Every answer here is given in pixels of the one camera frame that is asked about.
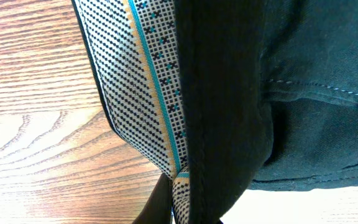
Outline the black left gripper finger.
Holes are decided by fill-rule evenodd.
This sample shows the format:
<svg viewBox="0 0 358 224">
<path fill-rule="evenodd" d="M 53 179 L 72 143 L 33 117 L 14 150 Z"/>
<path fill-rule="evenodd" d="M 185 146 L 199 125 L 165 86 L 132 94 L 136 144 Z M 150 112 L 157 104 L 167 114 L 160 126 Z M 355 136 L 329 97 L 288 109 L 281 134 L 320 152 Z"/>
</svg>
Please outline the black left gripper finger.
<svg viewBox="0 0 358 224">
<path fill-rule="evenodd" d="M 147 203 L 133 224 L 172 223 L 172 181 L 165 175 L 159 177 Z"/>
</svg>

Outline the black shorts patterned lining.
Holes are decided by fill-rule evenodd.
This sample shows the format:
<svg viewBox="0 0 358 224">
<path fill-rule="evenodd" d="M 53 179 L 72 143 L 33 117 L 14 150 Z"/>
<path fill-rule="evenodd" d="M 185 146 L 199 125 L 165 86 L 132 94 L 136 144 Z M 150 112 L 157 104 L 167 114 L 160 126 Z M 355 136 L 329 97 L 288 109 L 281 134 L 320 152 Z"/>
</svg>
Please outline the black shorts patterned lining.
<svg viewBox="0 0 358 224">
<path fill-rule="evenodd" d="M 74 0 L 112 130 L 172 181 L 172 223 L 245 190 L 358 186 L 358 1 Z"/>
</svg>

